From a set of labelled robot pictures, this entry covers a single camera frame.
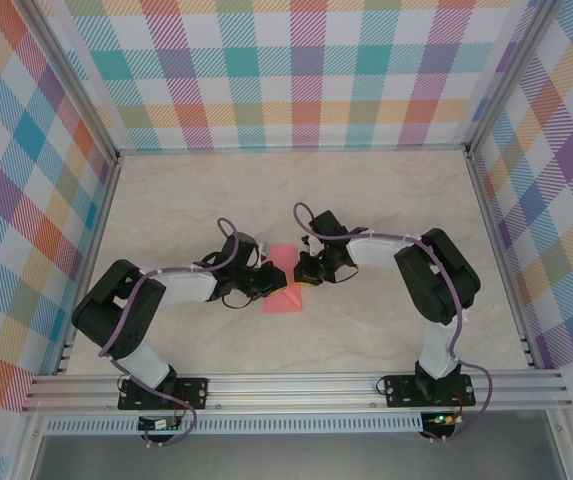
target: plaid backdrop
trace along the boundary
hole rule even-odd
[[[0,0],[0,475],[33,374],[73,301],[108,162],[10,0]]]
[[[573,394],[573,0],[477,157],[547,367]]]
[[[497,91],[497,87],[499,87],[500,83],[504,78],[504,74],[506,73],[506,69],[510,65],[510,61],[513,59],[513,55],[517,49],[517,45],[522,40],[528,26],[530,25],[531,20],[533,19],[533,15],[537,10],[538,5],[541,3],[542,0],[529,0],[528,6],[524,10],[522,17],[519,19],[519,23],[513,32],[512,37],[510,38],[510,42],[506,46],[506,50],[504,50],[504,54],[502,55],[501,60],[497,64],[495,68],[495,72],[493,73],[490,82],[486,86],[486,90],[484,91],[484,95],[482,96],[477,109],[475,110],[475,114],[473,115],[473,119],[466,130],[466,135],[464,135],[464,143],[470,143],[475,130],[477,129],[477,125],[479,125],[479,120],[482,118],[482,115],[486,111],[486,107],[488,106],[488,102],[493,95]]]
[[[117,142],[158,150],[459,144],[528,2],[40,3]]]

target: vented panel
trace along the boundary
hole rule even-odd
[[[179,433],[188,428],[185,422]],[[357,415],[199,415],[193,434],[284,434],[419,432],[419,413]],[[51,417],[45,435],[130,435],[137,417]]]

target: black mounting plate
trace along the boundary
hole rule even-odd
[[[380,389],[386,394],[386,406],[394,407],[459,407],[459,398],[454,392],[462,397],[464,407],[475,405],[475,392],[469,375],[458,375],[450,392],[433,401],[428,401],[424,394],[417,388],[415,375],[387,375],[382,378],[383,387]]]
[[[157,395],[142,390],[131,380],[124,380],[120,386],[117,402],[119,410],[174,410],[175,403],[166,402]],[[206,408],[208,398],[207,378],[177,378],[175,382],[176,398],[183,400],[195,410]]]

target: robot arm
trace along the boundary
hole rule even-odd
[[[424,347],[415,366],[417,388],[428,401],[450,392],[461,369],[450,354],[457,331],[457,312],[448,286],[430,257],[410,241],[368,237],[364,235],[368,233],[365,228],[349,233],[330,211],[318,215],[309,225],[322,236],[362,235],[350,240],[327,241],[304,237],[302,240],[310,250],[300,253],[295,280],[312,285],[323,281],[336,283],[336,272],[344,266],[398,267],[413,304],[428,320]],[[421,241],[432,248],[453,280],[462,307],[472,306],[481,286],[479,277],[450,238],[444,231],[432,229],[421,236]]]
[[[286,275],[263,259],[259,245],[243,233],[230,235],[221,252],[207,255],[188,271],[165,273],[146,278],[131,300],[130,311],[114,343],[108,349],[112,361],[153,390],[176,394],[175,370],[162,360],[145,341],[146,332],[160,307],[181,302],[210,302],[223,299],[233,289],[246,294],[249,302],[268,296],[286,286]],[[220,269],[214,265],[231,261]],[[128,260],[118,260],[100,278],[73,312],[73,325],[95,344],[104,348],[114,335],[134,285],[144,276]]]

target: pink cloth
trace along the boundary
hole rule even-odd
[[[280,243],[273,245],[267,260],[273,262],[277,268],[286,274],[288,286],[270,297],[264,298],[262,311],[264,313],[293,313],[301,312],[302,292],[295,283],[294,270],[299,261],[299,251],[294,243]]]

